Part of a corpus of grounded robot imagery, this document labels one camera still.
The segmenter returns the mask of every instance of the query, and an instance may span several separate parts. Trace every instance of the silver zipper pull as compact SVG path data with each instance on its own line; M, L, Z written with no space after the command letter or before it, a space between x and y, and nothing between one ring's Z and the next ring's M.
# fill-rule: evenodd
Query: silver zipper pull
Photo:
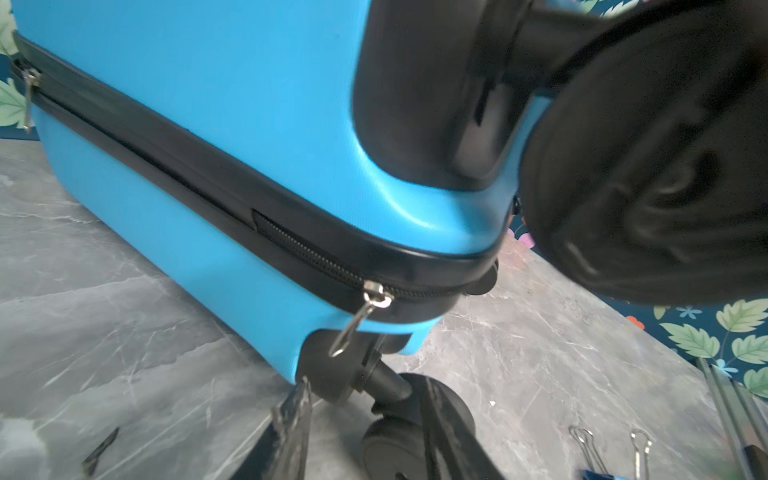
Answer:
M34 68L27 68L24 70L24 85L27 88L26 97L27 105L24 112L24 124L22 127L24 131L29 133L32 131L32 91L40 86L40 78L42 75Z
M333 340L330 350L328 350L328 356L334 358L341 355L349 346L349 342L352 340L352 335L357 331L360 323L367 319L371 313L377 308L386 308L392 304L395 297L384 290L384 286L381 283L366 280L362 284L362 298L366 301L360 310L357 310L355 316L352 317L352 321L346 326L344 330Z

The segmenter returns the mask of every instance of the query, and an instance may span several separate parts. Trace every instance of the floral wallpaper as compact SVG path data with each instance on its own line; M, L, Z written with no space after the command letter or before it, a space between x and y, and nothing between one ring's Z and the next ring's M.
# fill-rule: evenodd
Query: floral wallpaper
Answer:
M512 220L510 233L539 253L525 217L518 215ZM752 393L768 399L768 298L671 306L598 297L686 360L708 359Z
M22 127L27 100L20 93L23 86L16 85L11 77L11 62L18 55L13 42L15 29L11 0L0 0L0 138L37 140L36 132L27 133Z

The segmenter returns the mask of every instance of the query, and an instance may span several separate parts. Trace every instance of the gray countertop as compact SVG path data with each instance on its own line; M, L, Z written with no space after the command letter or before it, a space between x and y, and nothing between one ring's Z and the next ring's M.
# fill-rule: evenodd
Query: gray countertop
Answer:
M577 478L568 435L588 425L631 478L629 430L650 433L650 472L733 471L702 375L514 241L496 288L463 299L414 356L392 356L467 402L510 480ZM69 197L40 144L0 141L0 478L225 479L289 385L155 266ZM373 415L354 395L315 404L306 477L365 478Z

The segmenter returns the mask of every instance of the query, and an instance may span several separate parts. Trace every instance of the blue hard-shell suitcase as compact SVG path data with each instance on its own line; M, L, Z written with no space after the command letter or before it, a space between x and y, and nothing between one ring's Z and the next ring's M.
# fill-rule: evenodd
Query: blue hard-shell suitcase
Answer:
M414 68L390 65L402 36L379 35L382 22L407 30L435 10L393 18L414 10L396 4L14 3L15 74L61 183L282 376L334 402L351 358L372 344L414 353L488 283L518 189L522 141L503 108L481 123L466 105L423 104L432 74L446 95L489 95L449 81L468 55L455 25L424 31L454 45L416 42ZM378 308L334 356L364 294Z

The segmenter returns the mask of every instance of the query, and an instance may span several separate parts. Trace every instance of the pink petal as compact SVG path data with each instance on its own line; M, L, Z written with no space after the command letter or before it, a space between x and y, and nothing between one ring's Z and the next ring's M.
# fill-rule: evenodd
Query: pink petal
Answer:
M533 240L530 233L523 233L520 238L518 238L518 242L522 243L525 248L533 248L536 246L536 242Z

